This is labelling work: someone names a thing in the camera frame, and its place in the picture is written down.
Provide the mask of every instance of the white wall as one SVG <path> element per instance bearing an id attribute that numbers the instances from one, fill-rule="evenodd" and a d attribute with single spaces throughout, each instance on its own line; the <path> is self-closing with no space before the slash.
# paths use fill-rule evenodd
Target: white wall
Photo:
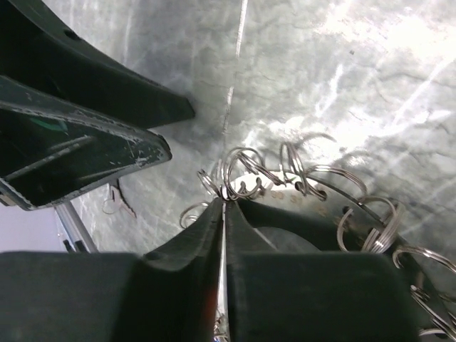
<path id="1" fill-rule="evenodd" d="M 0 204 L 0 252 L 65 251 L 60 232 L 61 224 L 52 208 L 26 212 Z"/>

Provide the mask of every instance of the metal rod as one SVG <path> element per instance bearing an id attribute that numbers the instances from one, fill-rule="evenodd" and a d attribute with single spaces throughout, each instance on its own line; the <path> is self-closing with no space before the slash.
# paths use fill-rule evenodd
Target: metal rod
<path id="1" fill-rule="evenodd" d="M 56 206 L 56 212 L 62 221 L 63 228 L 66 230 L 73 246 L 76 248 L 76 242 L 82 242 L 89 253 L 97 253 L 98 249 L 89 235 L 86 226 L 81 221 L 78 213 L 71 202 L 63 203 Z"/>

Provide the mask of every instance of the silver pole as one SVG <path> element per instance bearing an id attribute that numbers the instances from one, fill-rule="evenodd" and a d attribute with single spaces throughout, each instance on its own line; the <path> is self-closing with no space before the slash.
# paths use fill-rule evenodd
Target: silver pole
<path id="1" fill-rule="evenodd" d="M 86 226 L 82 222 L 78 213 L 71 202 L 63 203 L 55 207 L 58 217 L 62 221 L 63 228 L 73 246 L 77 247 L 77 242 L 83 243 L 89 253 L 97 253 L 98 249 L 88 233 Z"/>

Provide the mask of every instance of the scratched metal surface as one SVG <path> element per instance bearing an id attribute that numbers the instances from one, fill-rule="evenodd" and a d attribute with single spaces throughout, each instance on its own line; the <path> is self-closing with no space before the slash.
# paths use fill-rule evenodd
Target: scratched metal surface
<path id="1" fill-rule="evenodd" d="M 214 170 L 235 145 L 258 148 L 273 165 L 288 140 L 306 164 L 344 166 L 373 194 L 404 202 L 402 235 L 456 259 L 452 0 L 45 2 L 96 48 L 189 96 L 197 111 L 192 122 L 154 130 L 169 142 L 171 162 L 121 180 L 137 220 L 101 212 L 105 187 L 77 201 L 102 250 L 163 244 L 180 231 L 179 213 L 206 198 L 198 169 Z M 442 286 L 456 290 L 443 273 Z"/>

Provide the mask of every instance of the cluster of rings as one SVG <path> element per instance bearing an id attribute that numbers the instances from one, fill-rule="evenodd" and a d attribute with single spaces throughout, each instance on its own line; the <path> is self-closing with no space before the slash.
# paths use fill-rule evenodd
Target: cluster of rings
<path id="1" fill-rule="evenodd" d="M 353 173 L 341 169 L 339 167 L 332 167 L 328 165 L 313 165 L 310 167 L 304 167 L 304 164 L 299 157 L 296 148 L 289 142 L 283 142 L 280 145 L 279 150 L 279 175 L 278 177 L 271 170 L 266 168 L 263 157 L 253 148 L 249 147 L 236 147 L 230 150 L 227 156 L 222 161 L 222 168 L 220 170 L 222 176 L 222 185 L 217 186 L 212 178 L 204 171 L 200 170 L 197 176 L 203 184 L 206 191 L 215 197 L 221 197 L 224 201 L 235 201 L 237 199 L 254 200 L 258 196 L 264 193 L 265 190 L 270 189 L 272 185 L 289 185 L 292 184 L 296 190 L 298 190 L 303 196 L 315 196 L 321 201 L 326 200 L 326 193 L 318 191 L 312 186 L 309 181 L 309 175 L 314 172 L 330 172 L 353 182 L 361 191 L 361 196 L 356 198 L 356 202 L 360 207 L 366 207 L 368 204 L 373 202 L 382 202 L 388 206 L 387 215 L 381 220 L 383 229 L 381 232 L 377 229 L 372 229 L 366 240 L 361 247 L 362 252 L 371 253 L 385 253 L 398 238 L 399 224 L 402 219 L 402 215 L 405 211 L 405 206 L 399 202 L 394 202 L 385 197 L 369 196 L 368 188 L 366 184 L 356 177 Z M 255 186 L 248 190 L 244 182 L 240 182 L 239 189 L 235 189 L 233 185 L 232 173 L 236 170 L 238 164 L 244 166 L 246 171 L 253 175 L 262 174 L 268 179 L 268 182 L 263 182 L 260 177 L 256 179 Z M 182 228 L 187 227 L 187 222 L 195 221 L 198 216 L 196 214 L 189 214 L 192 210 L 198 207 L 207 207 L 208 202 L 200 202 L 188 207 L 180 215 L 180 225 Z M 336 237 L 339 248 L 342 251 L 348 252 L 344 242 L 343 233 L 349 228 L 350 217 L 353 215 L 354 210 L 351 208 L 344 208 L 345 214 L 342 216 L 338 223 L 336 230 Z M 413 246 L 399 246 L 393 252 L 394 265 L 401 269 L 402 264 L 400 263 L 400 255 L 408 254 L 419 254 L 434 261 L 437 261 L 441 265 L 456 274 L 456 264 L 451 262 L 449 259 L 437 254 L 429 249 L 422 247 Z M 445 334 L 447 337 L 456 341 L 456 318 L 451 315 L 452 322 L 448 323 L 436 314 L 427 304 L 426 296 L 422 289 L 411 286 L 411 296 L 415 301 L 430 315 L 435 328 L 421 330 L 420 336 L 426 336 L 430 334 Z M 456 297 L 449 294 L 440 293 L 440 298 L 450 303 L 456 303 Z"/>

